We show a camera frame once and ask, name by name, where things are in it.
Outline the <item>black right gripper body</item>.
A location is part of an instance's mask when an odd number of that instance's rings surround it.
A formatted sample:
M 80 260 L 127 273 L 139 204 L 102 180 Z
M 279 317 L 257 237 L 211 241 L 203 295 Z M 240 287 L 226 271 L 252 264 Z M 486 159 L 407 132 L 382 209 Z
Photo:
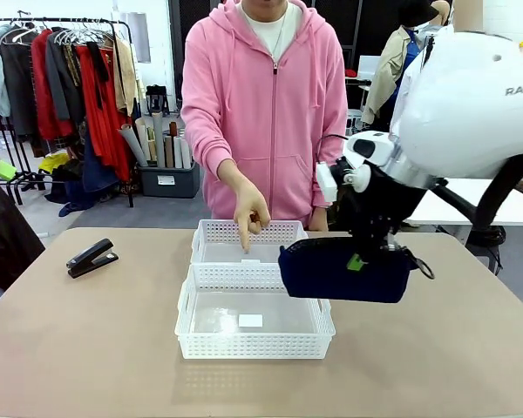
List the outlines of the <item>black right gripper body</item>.
M 357 191 L 347 187 L 349 229 L 398 229 L 425 195 L 422 188 L 402 185 L 376 167 L 360 167 L 368 173 L 368 185 Z

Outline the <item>person's left hand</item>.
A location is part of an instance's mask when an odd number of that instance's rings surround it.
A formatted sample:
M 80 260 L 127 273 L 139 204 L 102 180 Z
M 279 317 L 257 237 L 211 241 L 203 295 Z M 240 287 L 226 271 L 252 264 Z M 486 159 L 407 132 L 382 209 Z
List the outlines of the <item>person's left hand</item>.
M 326 207 L 316 207 L 313 210 L 308 230 L 311 232 L 327 232 L 329 230 Z

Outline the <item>person's right hand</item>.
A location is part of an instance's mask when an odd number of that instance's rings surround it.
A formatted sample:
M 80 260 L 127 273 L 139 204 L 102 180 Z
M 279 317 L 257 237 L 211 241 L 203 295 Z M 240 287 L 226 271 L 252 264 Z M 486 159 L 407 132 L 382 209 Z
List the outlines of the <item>person's right hand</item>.
M 248 179 L 242 179 L 236 190 L 234 222 L 238 226 L 241 246 L 245 253 L 250 251 L 250 235 L 259 234 L 267 227 L 271 218 L 262 193 Z

